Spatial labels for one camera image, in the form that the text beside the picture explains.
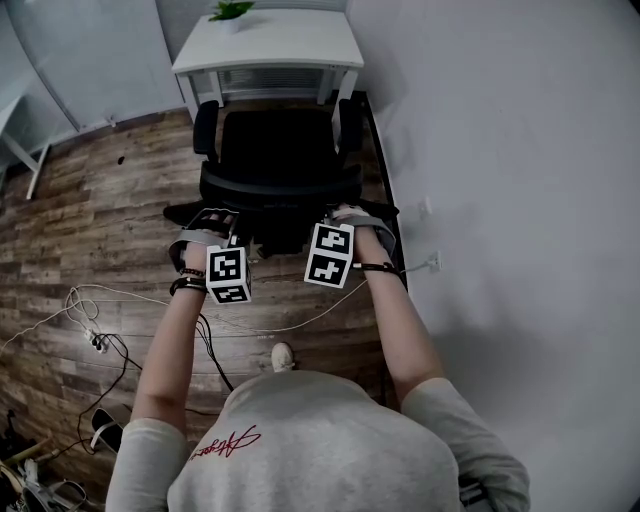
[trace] chair armrest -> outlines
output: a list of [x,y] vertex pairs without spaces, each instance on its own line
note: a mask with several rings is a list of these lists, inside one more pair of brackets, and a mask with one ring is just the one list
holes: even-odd
[[340,153],[362,149],[362,112],[354,100],[340,100]]
[[207,155],[210,161],[217,162],[216,125],[218,124],[217,101],[207,101],[200,105],[196,122],[193,125],[193,151],[197,155]]

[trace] black office chair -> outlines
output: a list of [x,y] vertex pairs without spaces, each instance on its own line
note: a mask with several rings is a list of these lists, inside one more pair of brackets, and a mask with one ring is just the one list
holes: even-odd
[[[360,199],[362,170],[345,168],[349,153],[362,147],[362,115],[357,102],[339,104],[340,136],[334,142],[331,113],[268,110],[227,115],[220,158],[215,149],[218,102],[203,103],[193,131],[193,148],[206,155],[200,174],[202,201],[165,208],[169,220],[187,226],[207,208],[237,213],[237,245],[253,239],[261,254],[298,253],[311,228],[327,210],[360,204],[375,216],[397,210]],[[192,229],[228,230],[220,223],[191,223]]]

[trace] white t-shirt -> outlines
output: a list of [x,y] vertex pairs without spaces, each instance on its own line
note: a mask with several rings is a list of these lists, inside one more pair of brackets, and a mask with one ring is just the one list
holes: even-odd
[[236,389],[191,454],[171,425],[127,425],[107,511],[457,512],[459,476],[495,510],[529,508],[526,470],[448,380],[398,414],[353,382],[294,371]]

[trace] potted plant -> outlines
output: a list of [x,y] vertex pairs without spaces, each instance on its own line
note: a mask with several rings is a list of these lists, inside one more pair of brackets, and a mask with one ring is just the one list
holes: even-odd
[[217,21],[226,34],[233,34],[240,28],[240,16],[253,7],[255,2],[218,2],[218,12],[209,18]]

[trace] desk leg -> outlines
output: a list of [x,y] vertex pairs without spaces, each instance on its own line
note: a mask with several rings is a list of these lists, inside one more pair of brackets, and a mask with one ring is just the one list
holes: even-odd
[[189,114],[191,114],[191,120],[195,123],[200,102],[198,101],[196,91],[193,87],[193,83],[191,82],[191,77],[189,75],[177,75],[177,77],[178,83],[180,84],[180,90],[182,91],[182,96],[184,97],[184,102],[187,104]]
[[224,107],[224,101],[222,101],[222,89],[220,88],[220,80],[218,79],[218,72],[211,71],[209,73],[209,80],[211,81],[211,89],[213,89],[214,99],[218,102],[220,108]]
[[340,108],[338,105],[340,105],[340,100],[351,98],[357,79],[358,72],[354,69],[348,69],[340,83],[336,107],[333,109],[333,117],[331,118],[331,125],[333,126],[333,141],[336,146],[340,145]]
[[333,69],[328,68],[322,72],[322,80],[320,81],[320,88],[318,89],[318,105],[324,105],[331,92],[331,86],[333,85]]
[[40,171],[42,170],[42,165],[44,164],[44,159],[47,157],[47,152],[49,151],[49,144],[47,144],[42,152],[40,153],[40,158],[36,162],[29,153],[27,153],[20,144],[18,144],[13,137],[11,137],[8,133],[2,134],[2,140],[7,145],[9,150],[16,155],[22,163],[24,163],[31,171],[33,172],[33,176],[31,177],[31,183],[29,184],[29,191],[27,192],[27,199],[31,199],[33,196],[33,192],[38,184],[38,179],[40,178]]

